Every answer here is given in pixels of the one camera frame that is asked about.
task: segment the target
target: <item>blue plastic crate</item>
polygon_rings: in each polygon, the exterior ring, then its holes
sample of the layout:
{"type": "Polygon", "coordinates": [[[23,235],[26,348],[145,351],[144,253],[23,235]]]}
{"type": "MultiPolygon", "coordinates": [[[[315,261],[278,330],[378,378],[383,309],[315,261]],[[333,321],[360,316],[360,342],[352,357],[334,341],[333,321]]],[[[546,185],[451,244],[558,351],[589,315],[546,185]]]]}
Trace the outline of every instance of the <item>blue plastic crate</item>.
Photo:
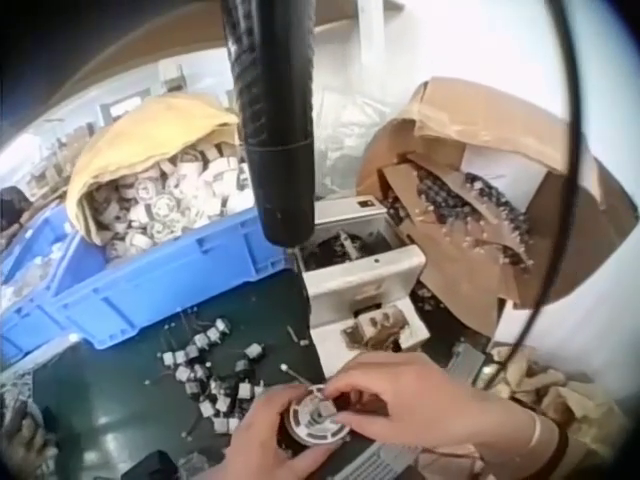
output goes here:
{"type": "Polygon", "coordinates": [[[45,256],[51,246],[69,235],[64,205],[47,207],[29,222],[2,254],[2,281],[10,282],[34,258],[45,256]]]}
{"type": "Polygon", "coordinates": [[[252,208],[190,231],[120,264],[75,240],[53,285],[53,303],[69,329],[104,349],[140,329],[247,281],[287,266],[264,237],[252,208]]]}
{"type": "Polygon", "coordinates": [[[66,235],[60,238],[57,234],[52,235],[59,218],[54,218],[49,222],[49,226],[40,230],[43,236],[38,235],[38,229],[34,229],[31,235],[18,254],[19,258],[14,263],[15,271],[12,272],[11,278],[20,275],[33,260],[38,256],[48,255],[51,247],[58,242],[64,242],[62,255],[55,261],[46,278],[29,292],[25,297],[7,307],[1,315],[0,319],[0,354],[2,356],[2,364],[9,365],[20,360],[28,353],[38,347],[59,338],[68,333],[66,324],[60,321],[57,311],[53,308],[50,300],[51,287],[57,276],[57,270],[63,263],[65,255],[74,245],[74,237],[78,234],[66,235]],[[44,249],[45,238],[50,241],[48,249],[44,249]]]}

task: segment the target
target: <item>black flexible duct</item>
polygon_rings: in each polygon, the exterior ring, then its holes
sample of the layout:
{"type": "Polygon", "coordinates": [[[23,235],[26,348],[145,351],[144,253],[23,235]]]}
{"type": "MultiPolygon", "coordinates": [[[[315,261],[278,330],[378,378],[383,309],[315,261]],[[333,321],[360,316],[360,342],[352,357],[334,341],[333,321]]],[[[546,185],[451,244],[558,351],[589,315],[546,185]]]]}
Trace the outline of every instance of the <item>black flexible duct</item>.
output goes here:
{"type": "Polygon", "coordinates": [[[578,198],[578,175],[580,173],[580,152],[582,148],[582,101],[580,94],[580,80],[578,75],[578,60],[576,49],[571,37],[571,26],[567,18],[565,0],[547,0],[547,8],[553,22],[554,30],[558,38],[558,46],[564,64],[565,77],[567,82],[567,97],[569,107],[569,125],[567,129],[567,176],[562,187],[560,215],[558,231],[551,251],[551,258],[547,266],[547,271],[538,292],[538,298],[533,311],[527,319],[518,338],[513,343],[513,348],[505,358],[501,367],[487,381],[487,388],[493,385],[498,376],[504,371],[506,366],[513,360],[518,350],[524,344],[527,336],[531,332],[540,312],[551,293],[551,289],[560,272],[562,260],[564,258],[571,228],[573,226],[573,214],[575,211],[576,199],[578,198]]]}
{"type": "Polygon", "coordinates": [[[267,239],[294,247],[314,228],[315,0],[222,0],[245,154],[267,239]]]}

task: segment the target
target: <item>cardboard box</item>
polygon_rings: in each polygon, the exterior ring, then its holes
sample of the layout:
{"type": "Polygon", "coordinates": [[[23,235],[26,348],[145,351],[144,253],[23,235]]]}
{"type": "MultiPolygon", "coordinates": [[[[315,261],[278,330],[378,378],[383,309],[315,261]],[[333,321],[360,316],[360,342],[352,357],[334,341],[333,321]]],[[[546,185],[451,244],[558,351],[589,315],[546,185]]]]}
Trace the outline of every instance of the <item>cardboard box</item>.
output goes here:
{"type": "MultiPolygon", "coordinates": [[[[480,84],[433,78],[416,90],[400,115],[384,125],[366,149],[357,191],[384,199],[393,190],[410,218],[399,229],[427,256],[421,280],[474,330],[491,336],[498,298],[530,309],[537,298],[558,226],[567,172],[567,125],[525,100],[480,84]],[[484,227],[443,232],[416,192],[416,170],[427,168],[483,215],[484,227]],[[497,186],[526,211],[532,243],[522,269],[500,264],[497,245],[512,246],[498,212],[478,202],[462,181],[465,171],[497,186]],[[484,253],[463,246],[482,243],[484,253]]],[[[606,168],[583,149],[573,229],[548,303],[573,292],[625,240],[637,210],[606,168]]]]}

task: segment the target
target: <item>bracelet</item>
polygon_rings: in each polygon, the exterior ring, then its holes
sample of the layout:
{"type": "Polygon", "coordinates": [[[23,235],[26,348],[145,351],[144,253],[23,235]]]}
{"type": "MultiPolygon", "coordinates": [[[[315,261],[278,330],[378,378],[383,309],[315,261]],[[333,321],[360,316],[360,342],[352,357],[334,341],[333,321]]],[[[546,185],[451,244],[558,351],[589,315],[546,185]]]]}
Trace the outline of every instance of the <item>bracelet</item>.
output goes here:
{"type": "Polygon", "coordinates": [[[538,470],[533,472],[524,480],[547,480],[551,478],[553,473],[562,463],[562,460],[564,459],[568,448],[569,435],[567,435],[567,432],[562,428],[558,427],[558,443],[556,444],[556,448],[553,449],[553,452],[551,453],[547,461],[544,462],[544,465],[542,465],[538,470]]]}
{"type": "Polygon", "coordinates": [[[533,416],[533,421],[535,422],[535,426],[533,427],[533,436],[531,437],[531,441],[529,442],[529,445],[525,449],[525,452],[529,451],[536,443],[538,443],[538,440],[540,440],[540,432],[542,432],[542,424],[540,422],[540,417],[532,410],[527,409],[527,412],[529,412],[531,416],[533,416]]]}

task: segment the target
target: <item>white paper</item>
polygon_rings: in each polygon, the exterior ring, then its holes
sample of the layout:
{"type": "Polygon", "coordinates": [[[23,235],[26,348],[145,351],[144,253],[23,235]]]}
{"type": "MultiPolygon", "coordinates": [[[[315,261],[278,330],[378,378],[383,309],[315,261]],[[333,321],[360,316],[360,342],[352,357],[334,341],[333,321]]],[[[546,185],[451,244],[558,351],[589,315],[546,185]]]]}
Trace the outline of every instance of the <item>white paper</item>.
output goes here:
{"type": "Polygon", "coordinates": [[[496,186],[511,203],[525,211],[547,169],[524,155],[467,145],[461,170],[475,173],[496,186]]]}

